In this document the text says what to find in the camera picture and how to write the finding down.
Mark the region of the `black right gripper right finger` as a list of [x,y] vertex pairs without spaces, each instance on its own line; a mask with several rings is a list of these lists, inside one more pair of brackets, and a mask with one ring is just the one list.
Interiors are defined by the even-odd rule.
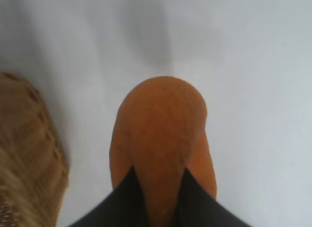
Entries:
[[178,194],[175,227],[248,227],[249,225],[219,204],[185,170]]

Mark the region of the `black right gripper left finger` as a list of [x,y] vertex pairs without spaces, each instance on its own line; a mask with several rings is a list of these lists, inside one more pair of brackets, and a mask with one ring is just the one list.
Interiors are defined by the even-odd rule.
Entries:
[[73,227],[147,227],[144,197],[134,168],[114,191]]

